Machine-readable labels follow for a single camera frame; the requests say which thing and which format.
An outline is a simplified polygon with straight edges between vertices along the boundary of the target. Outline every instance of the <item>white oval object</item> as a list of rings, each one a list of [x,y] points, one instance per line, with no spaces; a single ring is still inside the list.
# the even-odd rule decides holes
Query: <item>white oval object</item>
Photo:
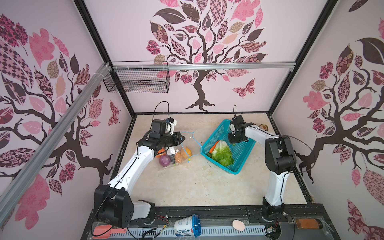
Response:
[[[234,220],[232,222],[232,226],[234,229],[236,229],[237,231],[240,231],[240,232],[245,230],[245,224],[239,220]]]

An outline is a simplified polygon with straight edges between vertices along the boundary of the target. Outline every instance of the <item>black wire mesh basket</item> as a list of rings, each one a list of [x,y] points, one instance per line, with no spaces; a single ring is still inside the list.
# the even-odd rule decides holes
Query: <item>black wire mesh basket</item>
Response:
[[[104,78],[104,84],[110,93],[168,93],[169,70],[166,61],[126,61],[134,63],[117,66]]]

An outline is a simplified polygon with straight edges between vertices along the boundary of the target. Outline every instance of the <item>white and blue cup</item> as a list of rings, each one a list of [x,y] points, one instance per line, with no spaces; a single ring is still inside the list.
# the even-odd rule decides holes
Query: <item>white and blue cup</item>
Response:
[[[193,214],[190,217],[186,217],[175,222],[174,232],[176,236],[192,236],[198,237],[201,235],[201,225],[199,216]]]

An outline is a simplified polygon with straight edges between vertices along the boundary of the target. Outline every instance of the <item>pink dustpan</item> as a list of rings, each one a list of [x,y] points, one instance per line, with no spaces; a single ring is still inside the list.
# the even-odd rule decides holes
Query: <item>pink dustpan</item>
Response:
[[[93,231],[93,235],[102,234],[103,232],[107,231],[111,227],[112,227],[112,225],[97,226],[97,227],[95,227],[95,230]],[[92,236],[92,238],[93,239],[104,239],[104,238],[109,238],[110,235],[113,233],[126,233],[126,232],[127,232],[126,228],[113,228],[101,236],[98,236],[98,237]]]

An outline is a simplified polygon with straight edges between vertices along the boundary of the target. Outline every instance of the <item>green leafy vegetable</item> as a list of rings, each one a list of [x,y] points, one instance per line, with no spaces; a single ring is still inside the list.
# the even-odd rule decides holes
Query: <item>green leafy vegetable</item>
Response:
[[[232,152],[229,149],[227,143],[223,140],[220,140],[216,144],[216,147],[212,152],[212,159],[220,163],[224,167],[229,166],[234,162]]]

